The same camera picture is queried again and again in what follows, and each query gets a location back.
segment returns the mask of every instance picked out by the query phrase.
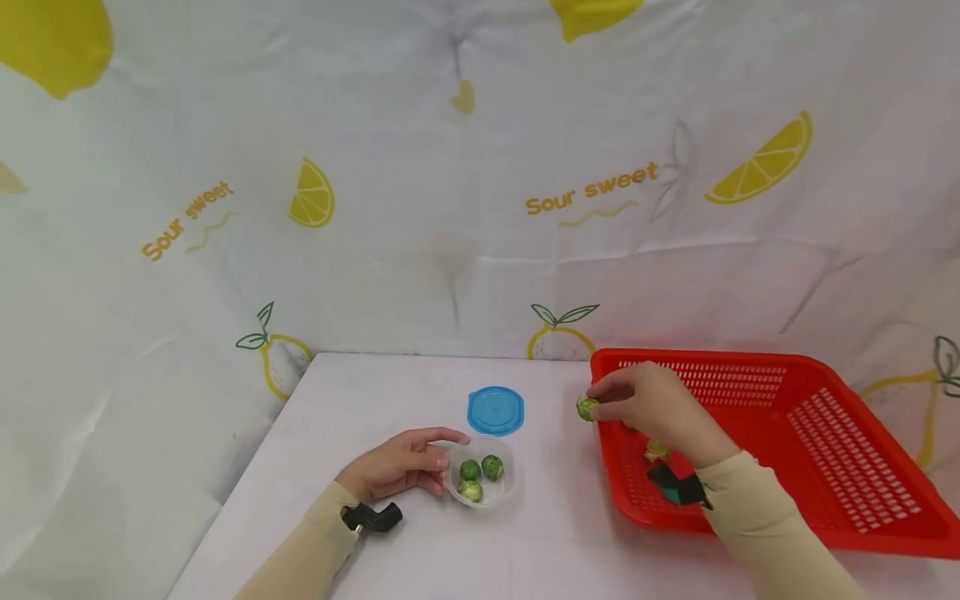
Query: lemon print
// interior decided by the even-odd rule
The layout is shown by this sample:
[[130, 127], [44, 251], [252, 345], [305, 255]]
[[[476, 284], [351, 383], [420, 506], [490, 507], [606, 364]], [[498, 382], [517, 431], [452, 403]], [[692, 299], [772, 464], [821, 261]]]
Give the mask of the lemon print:
[[564, 39], [595, 34], [616, 25], [643, 4], [643, 0], [550, 0], [560, 17]]
[[530, 338], [527, 344], [527, 358], [530, 360], [587, 360], [597, 350], [586, 335], [571, 327], [560, 327], [583, 319], [600, 307], [600, 304], [581, 306], [564, 313], [559, 319], [553, 316], [549, 308], [539, 304], [531, 305], [537, 316], [543, 320], [543, 328]]
[[263, 358], [263, 378], [267, 381], [267, 387], [276, 397], [286, 400], [310, 366], [313, 352], [297, 338], [268, 334], [267, 323], [270, 322], [273, 312], [272, 302], [261, 308], [256, 315], [260, 320], [260, 332], [243, 336], [237, 340], [236, 346], [260, 351]]
[[457, 112], [473, 114], [474, 102], [473, 83], [469, 79], [460, 80], [460, 95], [450, 98], [450, 104]]
[[[941, 396], [960, 397], [960, 348], [950, 338], [937, 336], [933, 349], [934, 369], [930, 371], [898, 375], [880, 379], [867, 386], [860, 392], [864, 401], [877, 412], [877, 416], [884, 420], [892, 433], [901, 444], [913, 453], [917, 465], [924, 470], [933, 466], [936, 454], [937, 436], [937, 409]], [[885, 420], [882, 409], [878, 406], [896, 406], [908, 402], [914, 406], [923, 406], [919, 422], [911, 419], [898, 410], [890, 419]], [[910, 428], [917, 431], [903, 433], [902, 429]]]
[[804, 159], [813, 139], [813, 119], [806, 110], [774, 135], [754, 156], [733, 169], [704, 198], [717, 204], [750, 200], [783, 181]]
[[303, 157], [297, 193], [290, 204], [289, 216], [308, 228], [321, 228], [333, 217], [333, 188], [320, 167]]
[[0, 160], [0, 192], [7, 192], [8, 194], [24, 194], [27, 191], [27, 187], [20, 182], [20, 178], [16, 176], [16, 173], [10, 170], [3, 160]]
[[0, 62], [54, 98], [97, 83], [113, 56], [101, 0], [13, 0], [0, 4]]

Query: left hand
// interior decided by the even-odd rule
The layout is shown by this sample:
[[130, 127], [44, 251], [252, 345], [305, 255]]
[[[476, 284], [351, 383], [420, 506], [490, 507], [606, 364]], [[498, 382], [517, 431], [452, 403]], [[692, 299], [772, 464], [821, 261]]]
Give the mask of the left hand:
[[404, 431], [347, 465], [337, 483], [365, 504], [417, 486], [439, 496], [450, 466], [446, 450], [431, 445], [440, 440], [463, 444], [469, 437], [446, 427]]

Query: clear plastic container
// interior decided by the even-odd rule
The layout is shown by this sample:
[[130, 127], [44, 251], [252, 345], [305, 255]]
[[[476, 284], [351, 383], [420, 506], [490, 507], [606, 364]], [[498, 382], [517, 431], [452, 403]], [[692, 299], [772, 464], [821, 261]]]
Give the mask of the clear plastic container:
[[[489, 509], [510, 497], [517, 486], [516, 462], [510, 447], [498, 438], [489, 436], [472, 436], [468, 444], [456, 444], [448, 450], [450, 467], [446, 470], [444, 485], [450, 495], [473, 509]], [[492, 454], [503, 461], [503, 474], [496, 481], [491, 481], [481, 475], [478, 480], [483, 488], [483, 499], [471, 502], [457, 492], [460, 483], [460, 465], [469, 459], [482, 463], [485, 456]]]

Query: beige sleeve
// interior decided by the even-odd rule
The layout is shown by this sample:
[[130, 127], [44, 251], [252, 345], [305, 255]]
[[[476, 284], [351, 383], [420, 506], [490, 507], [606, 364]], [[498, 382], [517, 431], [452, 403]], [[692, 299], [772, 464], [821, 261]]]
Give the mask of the beige sleeve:
[[320, 600], [357, 541], [340, 517], [357, 499], [331, 483], [286, 540], [240, 589], [235, 600]]
[[713, 531], [750, 571], [759, 600], [859, 600], [863, 590], [800, 516], [769, 468], [747, 452], [697, 471]]

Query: hand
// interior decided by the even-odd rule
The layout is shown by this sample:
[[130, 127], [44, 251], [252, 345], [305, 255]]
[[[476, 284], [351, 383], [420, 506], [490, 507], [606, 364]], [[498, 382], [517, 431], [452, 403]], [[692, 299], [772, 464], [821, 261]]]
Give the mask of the hand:
[[416, 486], [439, 496], [450, 466], [446, 450], [430, 444], [440, 440], [463, 444], [469, 437], [446, 427], [404, 431], [347, 465], [337, 483], [366, 504]]
[[723, 462], [740, 449], [680, 378], [645, 362], [608, 374], [587, 390], [600, 400], [595, 420], [624, 420], [683, 454], [694, 468]]

